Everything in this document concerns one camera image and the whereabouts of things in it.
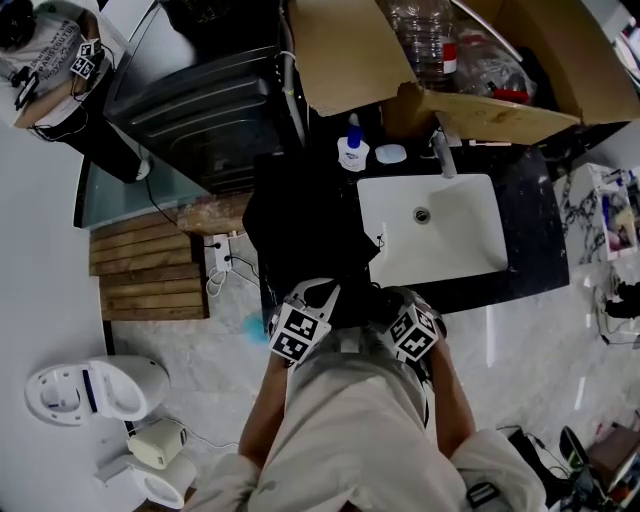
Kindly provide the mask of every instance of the soap bottle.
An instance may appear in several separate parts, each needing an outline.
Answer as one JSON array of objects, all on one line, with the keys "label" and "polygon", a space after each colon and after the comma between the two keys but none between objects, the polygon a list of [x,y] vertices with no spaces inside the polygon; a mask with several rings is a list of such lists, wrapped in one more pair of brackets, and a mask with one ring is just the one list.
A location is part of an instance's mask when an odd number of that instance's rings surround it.
[{"label": "soap bottle", "polygon": [[362,128],[349,126],[346,137],[338,139],[338,162],[347,171],[364,171],[367,166],[369,146],[362,140]]}]

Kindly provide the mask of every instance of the marble floor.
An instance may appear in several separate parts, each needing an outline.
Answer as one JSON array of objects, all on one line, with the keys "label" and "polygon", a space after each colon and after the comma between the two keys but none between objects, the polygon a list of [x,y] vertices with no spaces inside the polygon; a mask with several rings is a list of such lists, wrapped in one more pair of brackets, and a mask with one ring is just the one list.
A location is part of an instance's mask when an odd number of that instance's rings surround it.
[{"label": "marble floor", "polygon": [[[231,250],[256,262],[247,237],[233,239]],[[640,256],[617,262],[616,268],[625,280],[640,280]],[[236,260],[234,269],[255,281],[244,263]],[[574,267],[565,288],[445,317],[454,363],[479,428],[521,425],[557,454],[564,425],[588,445],[600,424],[634,423],[640,407],[640,350],[607,347],[594,317],[587,316],[593,287],[606,286],[610,270],[606,263]],[[210,308],[206,321],[114,322],[113,333],[118,354],[151,357],[169,372],[169,396],[153,415],[179,420],[224,445],[239,439],[268,349],[250,325],[260,315],[256,287],[230,274],[220,295],[210,299]],[[623,331],[629,334],[611,336],[611,341],[633,341],[631,333],[640,332],[640,322]],[[215,449],[191,438],[185,453],[203,474],[235,449]]]}]

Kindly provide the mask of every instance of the white toilet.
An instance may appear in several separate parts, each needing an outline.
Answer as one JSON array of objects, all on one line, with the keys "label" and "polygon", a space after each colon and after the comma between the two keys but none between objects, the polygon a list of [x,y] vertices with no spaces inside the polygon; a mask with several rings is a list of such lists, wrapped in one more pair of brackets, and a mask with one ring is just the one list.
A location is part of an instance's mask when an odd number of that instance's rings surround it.
[{"label": "white toilet", "polygon": [[176,455],[164,470],[147,466],[133,455],[121,455],[94,476],[105,487],[116,484],[119,479],[132,478],[146,499],[181,509],[184,507],[184,495],[195,480],[197,470],[193,462],[182,454]]},{"label": "white toilet", "polygon": [[147,416],[169,389],[165,369],[140,356],[105,356],[32,375],[25,401],[38,419],[78,427],[93,414],[124,421]]}]

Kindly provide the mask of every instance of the white rectangular sink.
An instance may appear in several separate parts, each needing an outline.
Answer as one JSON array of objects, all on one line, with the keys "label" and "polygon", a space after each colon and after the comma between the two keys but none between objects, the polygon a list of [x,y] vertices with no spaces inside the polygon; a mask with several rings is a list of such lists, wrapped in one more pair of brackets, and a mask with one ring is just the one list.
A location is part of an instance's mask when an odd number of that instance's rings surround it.
[{"label": "white rectangular sink", "polygon": [[364,230],[381,246],[369,272],[382,287],[508,267],[500,211],[486,174],[369,178],[358,182],[358,195]]}]

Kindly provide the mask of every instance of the person's arm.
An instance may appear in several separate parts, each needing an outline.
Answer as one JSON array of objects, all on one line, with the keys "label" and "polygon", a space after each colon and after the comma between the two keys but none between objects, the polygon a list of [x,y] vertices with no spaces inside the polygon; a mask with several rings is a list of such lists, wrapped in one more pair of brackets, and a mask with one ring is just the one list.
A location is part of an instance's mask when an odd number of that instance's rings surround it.
[{"label": "person's arm", "polygon": [[284,418],[287,394],[286,360],[271,354],[258,398],[244,426],[238,453],[262,469]]},{"label": "person's arm", "polygon": [[98,20],[91,11],[85,10],[80,15],[78,25],[85,39],[100,39]]},{"label": "person's arm", "polygon": [[69,79],[41,98],[29,102],[22,109],[22,113],[20,114],[18,120],[14,123],[14,126],[16,128],[31,128],[66,98],[73,94],[83,94],[84,92],[86,92],[86,90],[86,80],[77,77],[74,82],[73,79]]},{"label": "person's arm", "polygon": [[447,458],[476,432],[471,407],[442,336],[430,350],[438,449]]}]

